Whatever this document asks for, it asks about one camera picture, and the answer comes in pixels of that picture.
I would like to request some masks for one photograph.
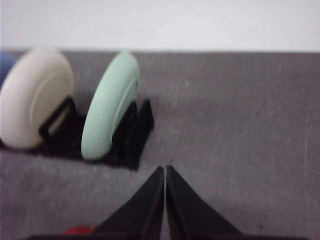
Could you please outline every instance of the black bracket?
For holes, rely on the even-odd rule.
[[[61,123],[53,132],[52,128],[58,121]],[[68,96],[40,126],[43,144],[27,152],[83,160],[81,140],[85,121],[86,116],[77,112],[73,99]],[[138,169],[141,153],[154,126],[150,100],[144,100],[139,112],[136,102],[132,102],[112,136],[111,151],[93,163]]]

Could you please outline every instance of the black plastic part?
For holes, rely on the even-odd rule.
[[[58,120],[62,120],[60,126],[51,132],[51,127]],[[43,144],[26,152],[82,161],[81,141],[85,121],[86,116],[77,113],[73,99],[68,96],[39,128]],[[136,102],[132,102],[112,136],[110,152],[94,163],[137,170],[141,153],[154,126],[150,101],[146,99],[139,112]],[[6,148],[1,141],[0,148]]]
[[[171,166],[166,167],[166,209],[174,240],[305,240],[244,235],[206,204]]]
[[[132,169],[138,169],[139,158],[151,130],[155,127],[150,101],[143,102],[139,113],[133,102],[112,136],[112,144],[122,162]]]
[[[158,167],[134,196],[86,235],[39,235],[28,240],[158,240],[164,212],[165,176]]]

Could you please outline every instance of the red object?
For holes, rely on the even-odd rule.
[[[63,235],[90,234],[95,229],[91,226],[75,226],[63,232]]]

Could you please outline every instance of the white wall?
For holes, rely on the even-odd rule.
[[[320,0],[1,0],[1,47],[316,51]]]

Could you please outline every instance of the gray carpet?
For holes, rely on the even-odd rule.
[[[85,113],[114,54],[66,56]],[[320,54],[136,57],[155,117],[139,170],[2,151],[1,239],[96,226],[167,164],[244,233],[320,236]]]

